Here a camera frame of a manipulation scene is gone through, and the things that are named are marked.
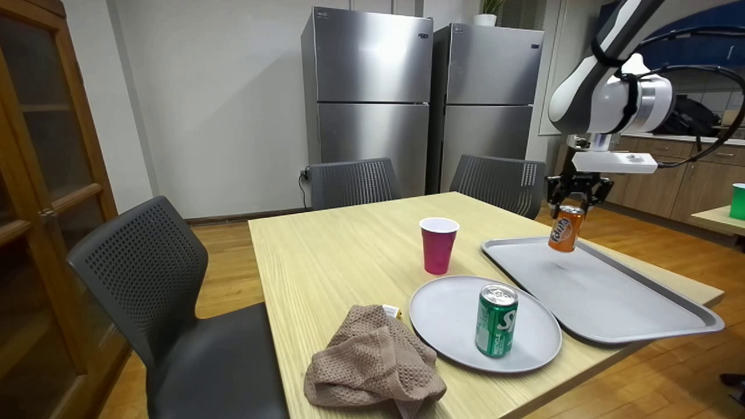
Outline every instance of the green cup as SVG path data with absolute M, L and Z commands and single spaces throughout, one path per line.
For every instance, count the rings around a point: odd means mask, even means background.
M 745 219 L 745 184 L 734 184 L 734 187 L 731 187 L 728 216 L 731 216 L 731 219 Z

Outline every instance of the refrigerator door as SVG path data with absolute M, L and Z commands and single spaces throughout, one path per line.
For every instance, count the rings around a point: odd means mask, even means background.
M 447 103 L 533 103 L 543 31 L 450 27 Z
M 319 162 L 391 159 L 404 197 L 425 194 L 426 105 L 319 105 Z
M 533 107 L 447 107 L 440 191 L 450 191 L 462 155 L 525 159 Z
M 314 10 L 319 103 L 429 103 L 433 21 Z

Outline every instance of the refrigerator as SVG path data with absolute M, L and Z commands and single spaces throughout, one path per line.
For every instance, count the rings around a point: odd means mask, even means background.
M 543 31 L 453 23 L 435 32 L 426 191 L 462 155 L 525 159 Z
M 391 159 L 426 187 L 433 21 L 314 8 L 304 31 L 308 162 Z

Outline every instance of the gray chair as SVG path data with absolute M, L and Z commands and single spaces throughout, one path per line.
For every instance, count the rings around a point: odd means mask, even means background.
M 148 365 L 151 418 L 286 418 L 265 308 L 196 318 L 208 252 L 164 197 L 93 230 L 67 263 Z
M 389 159 L 312 164 L 308 166 L 308 184 L 312 209 L 401 198 Z
M 464 155 L 453 191 L 535 219 L 544 188 L 544 164 Z

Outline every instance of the brown towel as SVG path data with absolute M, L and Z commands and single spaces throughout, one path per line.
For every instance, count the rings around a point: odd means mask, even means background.
M 435 352 L 380 305 L 355 305 L 329 347 L 312 356 L 306 396 L 319 408 L 364 408 L 393 401 L 401 418 L 416 418 L 437 401 L 444 382 Z

